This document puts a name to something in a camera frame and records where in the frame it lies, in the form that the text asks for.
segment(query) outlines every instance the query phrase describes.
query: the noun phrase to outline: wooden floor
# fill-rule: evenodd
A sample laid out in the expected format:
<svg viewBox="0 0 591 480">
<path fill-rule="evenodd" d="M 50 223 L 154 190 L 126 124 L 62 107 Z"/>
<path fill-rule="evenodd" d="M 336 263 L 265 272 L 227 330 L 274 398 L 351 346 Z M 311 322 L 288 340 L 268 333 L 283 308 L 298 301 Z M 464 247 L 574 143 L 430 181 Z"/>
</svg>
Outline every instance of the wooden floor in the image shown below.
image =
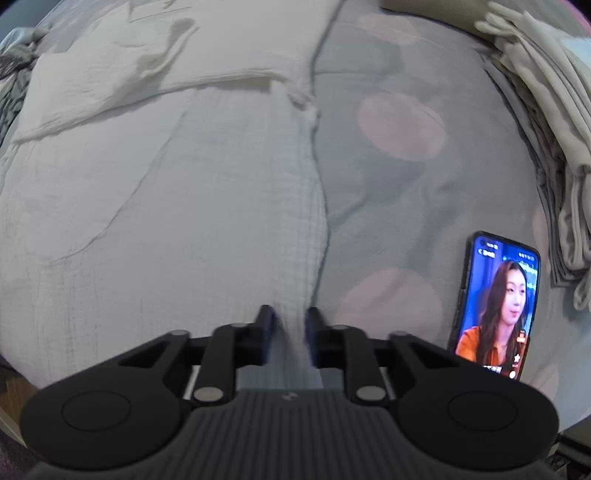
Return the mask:
<svg viewBox="0 0 591 480">
<path fill-rule="evenodd" d="M 18 421 L 22 408 L 37 389 L 16 372 L 0 367 L 0 428 L 22 443 Z"/>
</svg>

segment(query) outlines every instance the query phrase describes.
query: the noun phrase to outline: smartphone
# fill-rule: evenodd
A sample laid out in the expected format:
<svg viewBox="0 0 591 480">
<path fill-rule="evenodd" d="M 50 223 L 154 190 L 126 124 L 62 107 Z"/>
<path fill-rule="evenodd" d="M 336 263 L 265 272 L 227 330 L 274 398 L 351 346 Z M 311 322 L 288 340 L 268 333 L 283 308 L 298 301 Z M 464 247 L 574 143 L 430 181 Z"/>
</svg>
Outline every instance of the smartphone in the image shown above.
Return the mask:
<svg viewBox="0 0 591 480">
<path fill-rule="evenodd" d="M 518 380 L 530 344 L 540 271 L 535 248 L 474 233 L 467 243 L 449 349 Z"/>
</svg>

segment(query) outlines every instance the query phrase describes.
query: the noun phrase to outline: white blanket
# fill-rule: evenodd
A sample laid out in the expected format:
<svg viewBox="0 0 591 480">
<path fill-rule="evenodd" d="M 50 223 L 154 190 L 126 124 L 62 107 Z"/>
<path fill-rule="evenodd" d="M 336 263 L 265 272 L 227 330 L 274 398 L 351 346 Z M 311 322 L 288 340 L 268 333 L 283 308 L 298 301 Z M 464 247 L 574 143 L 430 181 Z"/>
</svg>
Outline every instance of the white blanket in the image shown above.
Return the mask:
<svg viewBox="0 0 591 480">
<path fill-rule="evenodd" d="M 192 1 L 194 7 L 170 12 L 176 2 L 155 2 L 165 13 L 147 17 L 124 4 L 67 52 L 43 54 L 14 141 L 159 93 L 221 80 L 273 77 L 296 102 L 310 100 L 311 59 L 337 0 Z"/>
<path fill-rule="evenodd" d="M 307 51 L 296 63 L 309 68 Z M 242 384 L 320 385 L 303 316 L 326 214 L 311 145 L 316 110 L 294 103 L 294 85 L 309 95 L 310 82 L 243 76 L 262 78 L 88 110 L 73 127 L 63 111 L 51 119 L 53 135 L 10 147 L 1 171 L 0 351 L 34 385 L 171 329 L 203 336 L 250 322 L 262 303 L 277 309 L 287 341 L 275 345 L 270 372 L 251 369 Z M 51 101 L 41 100 L 47 113 Z"/>
</svg>

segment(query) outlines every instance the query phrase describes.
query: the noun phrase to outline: black frame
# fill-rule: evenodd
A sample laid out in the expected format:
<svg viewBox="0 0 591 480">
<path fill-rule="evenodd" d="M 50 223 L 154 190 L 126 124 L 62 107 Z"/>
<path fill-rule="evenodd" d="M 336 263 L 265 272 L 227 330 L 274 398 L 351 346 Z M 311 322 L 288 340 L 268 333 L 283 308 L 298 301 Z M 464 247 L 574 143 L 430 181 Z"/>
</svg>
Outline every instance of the black frame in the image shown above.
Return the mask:
<svg viewBox="0 0 591 480">
<path fill-rule="evenodd" d="M 458 333 L 459 333 L 460 328 L 462 327 L 461 324 L 462 324 L 464 310 L 466 308 L 468 286 L 470 283 L 470 276 L 472 274 L 472 251 L 474 249 L 474 242 L 476 241 L 476 238 L 478 238 L 480 236 L 484 236 L 486 238 L 494 239 L 499 242 L 503 242 L 505 244 L 511 244 L 511 245 L 515 245 L 516 247 L 527 249 L 527 250 L 533 252 L 538 258 L 538 277 L 537 277 L 536 285 L 535 285 L 534 309 L 532 311 L 532 317 L 531 317 L 531 329 L 530 329 L 530 334 L 527 336 L 527 343 L 525 344 L 525 350 L 523 353 L 523 361 L 521 364 L 521 368 L 519 369 L 519 373 L 517 374 L 517 377 L 514 379 L 514 380 L 519 381 L 519 379 L 521 378 L 521 374 L 523 372 L 525 359 L 527 358 L 527 352 L 530 348 L 531 332 L 534 329 L 535 313 L 536 313 L 536 310 L 538 307 L 538 296 L 540 293 L 540 277 L 541 277 L 541 272 L 542 272 L 542 258 L 540 256 L 540 252 L 538 252 L 538 250 L 534 247 L 523 244 L 523 243 L 518 242 L 516 240 L 511 240 L 510 238 L 506 238 L 504 236 L 494 235 L 493 233 L 485 232 L 482 230 L 479 230 L 479 231 L 474 232 L 472 234 L 472 236 L 466 242 L 466 259 L 464 260 L 464 269 L 462 272 L 462 282 L 460 284 L 460 291 L 459 291 L 459 294 L 457 297 L 456 312 L 454 314 L 453 326 L 452 326 L 452 331 L 450 333 L 449 340 L 447 343 L 447 349 L 450 352 L 455 353 L 456 348 L 457 348 L 457 344 L 460 341 Z"/>
</svg>

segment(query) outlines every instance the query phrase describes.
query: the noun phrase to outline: gray bedsheet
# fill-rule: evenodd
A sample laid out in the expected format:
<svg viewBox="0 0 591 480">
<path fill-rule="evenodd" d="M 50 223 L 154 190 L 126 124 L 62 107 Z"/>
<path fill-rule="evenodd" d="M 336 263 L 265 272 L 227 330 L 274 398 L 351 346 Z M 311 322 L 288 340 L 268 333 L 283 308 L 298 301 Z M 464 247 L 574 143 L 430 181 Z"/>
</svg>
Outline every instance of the gray bedsheet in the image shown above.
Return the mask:
<svg viewBox="0 0 591 480">
<path fill-rule="evenodd" d="M 122 0 L 64 0 L 41 51 L 64 51 Z M 527 143 L 482 68 L 488 47 L 376 0 L 345 0 L 315 67 L 316 154 L 330 245 L 317 303 L 331 322 L 445 345 L 466 238 L 486 230 L 537 246 L 547 228 Z M 561 426 L 591 413 L 589 312 L 541 279 L 522 380 Z M 331 384 L 333 376 L 326 377 Z"/>
</svg>

